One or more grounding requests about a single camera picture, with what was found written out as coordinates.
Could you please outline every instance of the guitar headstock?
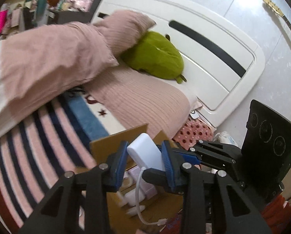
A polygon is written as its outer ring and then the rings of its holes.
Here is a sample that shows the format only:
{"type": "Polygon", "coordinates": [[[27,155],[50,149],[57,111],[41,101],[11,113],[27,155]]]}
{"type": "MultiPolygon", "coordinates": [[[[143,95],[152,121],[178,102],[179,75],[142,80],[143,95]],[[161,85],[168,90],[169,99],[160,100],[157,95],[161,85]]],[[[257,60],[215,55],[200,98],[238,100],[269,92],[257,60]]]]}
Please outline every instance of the guitar headstock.
{"type": "Polygon", "coordinates": [[[283,17],[284,13],[280,10],[278,6],[271,0],[263,0],[264,3],[266,3],[275,13],[277,13],[279,16],[283,17]]]}

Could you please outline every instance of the plush toy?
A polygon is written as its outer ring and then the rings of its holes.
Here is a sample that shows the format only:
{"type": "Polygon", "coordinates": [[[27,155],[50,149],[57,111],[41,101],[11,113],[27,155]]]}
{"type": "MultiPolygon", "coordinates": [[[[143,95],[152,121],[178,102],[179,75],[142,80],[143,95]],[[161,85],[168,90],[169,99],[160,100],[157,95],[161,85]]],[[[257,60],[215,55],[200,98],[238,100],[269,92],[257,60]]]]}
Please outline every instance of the plush toy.
{"type": "Polygon", "coordinates": [[[183,59],[170,42],[169,36],[148,31],[139,42],[121,55],[131,68],[162,78],[182,83],[183,59]]]}

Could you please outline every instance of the star pattern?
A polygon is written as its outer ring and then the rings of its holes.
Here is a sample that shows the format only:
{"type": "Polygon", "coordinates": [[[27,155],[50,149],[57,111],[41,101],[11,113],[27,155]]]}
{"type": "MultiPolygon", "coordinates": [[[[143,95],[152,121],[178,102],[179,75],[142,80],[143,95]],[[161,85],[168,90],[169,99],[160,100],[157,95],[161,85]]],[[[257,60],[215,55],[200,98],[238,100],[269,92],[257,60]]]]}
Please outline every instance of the star pattern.
{"type": "Polygon", "coordinates": [[[107,115],[107,113],[103,109],[101,109],[101,111],[99,111],[98,113],[99,113],[99,116],[107,115]]]}

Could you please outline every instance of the white headboard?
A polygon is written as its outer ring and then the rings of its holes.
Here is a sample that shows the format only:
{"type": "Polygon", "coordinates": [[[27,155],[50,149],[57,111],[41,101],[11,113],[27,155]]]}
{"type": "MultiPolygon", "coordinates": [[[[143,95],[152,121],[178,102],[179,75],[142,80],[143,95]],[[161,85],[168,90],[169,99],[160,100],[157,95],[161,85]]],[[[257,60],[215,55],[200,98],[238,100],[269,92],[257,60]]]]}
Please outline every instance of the white headboard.
{"type": "Polygon", "coordinates": [[[262,49],[225,18],[189,0],[102,0],[92,19],[115,10],[147,14],[151,30],[168,34],[184,60],[185,83],[203,103],[199,112],[218,127],[265,68],[262,49]]]}

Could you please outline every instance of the cardboard box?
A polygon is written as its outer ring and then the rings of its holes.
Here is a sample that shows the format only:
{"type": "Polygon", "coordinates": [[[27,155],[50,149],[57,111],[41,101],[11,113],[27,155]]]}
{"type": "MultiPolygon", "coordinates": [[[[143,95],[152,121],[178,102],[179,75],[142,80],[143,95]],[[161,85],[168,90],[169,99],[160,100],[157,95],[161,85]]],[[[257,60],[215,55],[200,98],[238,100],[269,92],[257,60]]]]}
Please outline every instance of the cardboard box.
{"type": "MultiPolygon", "coordinates": [[[[131,143],[141,133],[146,133],[147,126],[147,124],[144,124],[91,142],[91,152],[97,164],[105,162],[108,155],[115,153],[121,141],[124,140],[131,143]]],[[[161,144],[164,140],[168,140],[168,138],[163,131],[159,132],[153,139],[156,144],[161,144]]],[[[172,141],[170,141],[170,143],[173,147],[176,147],[172,141]]],[[[134,166],[134,161],[129,158],[126,170],[134,166]]],[[[157,225],[144,225],[139,220],[138,216],[129,218],[129,216],[126,215],[126,210],[129,207],[127,205],[122,208],[118,207],[113,199],[114,196],[114,193],[107,194],[110,225],[115,233],[135,234],[137,229],[147,233],[157,233],[162,228],[162,226],[157,225]]],[[[143,218],[147,222],[156,222],[162,218],[174,217],[182,208],[182,196],[165,192],[159,193],[150,200],[142,201],[140,205],[146,206],[145,210],[142,212],[143,218]]]]}

